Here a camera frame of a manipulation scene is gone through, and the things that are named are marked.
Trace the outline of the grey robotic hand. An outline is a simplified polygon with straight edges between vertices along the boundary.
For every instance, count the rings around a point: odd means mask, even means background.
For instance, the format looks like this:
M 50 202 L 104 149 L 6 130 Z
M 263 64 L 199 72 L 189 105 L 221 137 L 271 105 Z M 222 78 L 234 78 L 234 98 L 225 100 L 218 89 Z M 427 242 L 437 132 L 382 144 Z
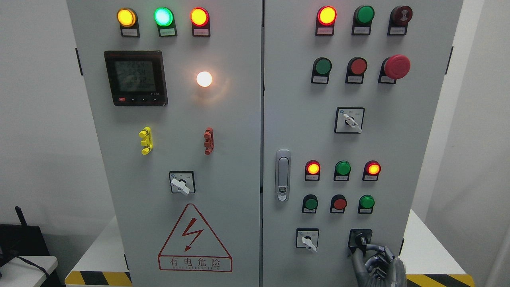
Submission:
M 376 254 L 364 262 L 361 249 L 352 253 L 352 265 L 359 287 L 406 287 L 406 267 L 386 246 L 368 244 Z

